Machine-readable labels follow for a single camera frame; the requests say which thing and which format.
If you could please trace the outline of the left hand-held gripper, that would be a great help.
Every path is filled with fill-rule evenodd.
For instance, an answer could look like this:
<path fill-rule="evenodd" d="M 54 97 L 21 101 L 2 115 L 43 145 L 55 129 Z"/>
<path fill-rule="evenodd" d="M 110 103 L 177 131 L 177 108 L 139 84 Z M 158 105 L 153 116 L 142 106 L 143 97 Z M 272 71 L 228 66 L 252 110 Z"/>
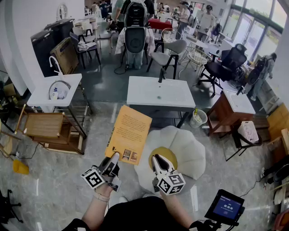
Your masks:
<path fill-rule="evenodd" d="M 118 160 L 119 152 L 114 152 L 111 158 L 104 158 L 100 166 L 92 165 L 90 169 L 81 175 L 81 178 L 92 189 L 96 189 L 106 183 L 111 186 L 114 191 L 118 192 L 121 186 L 121 180 L 118 178 Z"/>

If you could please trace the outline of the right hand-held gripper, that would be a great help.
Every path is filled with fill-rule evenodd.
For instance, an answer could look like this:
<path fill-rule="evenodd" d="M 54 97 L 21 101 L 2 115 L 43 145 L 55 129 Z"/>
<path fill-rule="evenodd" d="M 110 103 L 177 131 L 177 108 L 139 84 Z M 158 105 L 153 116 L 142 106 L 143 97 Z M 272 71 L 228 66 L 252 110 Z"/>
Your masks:
<path fill-rule="evenodd" d="M 177 173 L 173 164 L 164 156 L 155 154 L 151 158 L 152 168 L 156 177 L 153 180 L 154 192 L 165 195 L 178 194 L 186 182 L 181 173 Z"/>

